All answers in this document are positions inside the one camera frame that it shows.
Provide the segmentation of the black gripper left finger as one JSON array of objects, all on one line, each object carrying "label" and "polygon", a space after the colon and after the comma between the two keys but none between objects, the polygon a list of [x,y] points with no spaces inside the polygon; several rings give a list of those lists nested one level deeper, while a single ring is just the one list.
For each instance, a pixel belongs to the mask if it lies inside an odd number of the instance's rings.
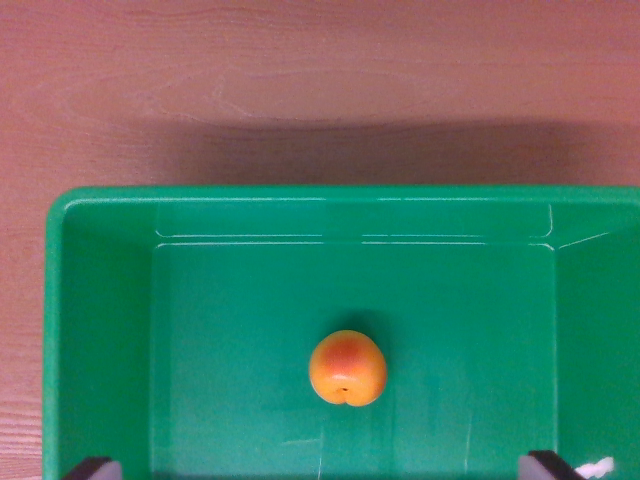
[{"label": "black gripper left finger", "polygon": [[87,457],[65,474],[62,480],[122,480],[122,466],[110,457]]}]

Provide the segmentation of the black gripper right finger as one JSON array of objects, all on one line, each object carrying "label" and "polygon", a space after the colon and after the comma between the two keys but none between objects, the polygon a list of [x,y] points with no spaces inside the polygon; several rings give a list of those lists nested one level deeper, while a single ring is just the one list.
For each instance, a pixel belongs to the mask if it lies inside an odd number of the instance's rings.
[{"label": "black gripper right finger", "polygon": [[518,459],[519,480],[585,480],[579,470],[572,468],[552,450],[534,450]]}]

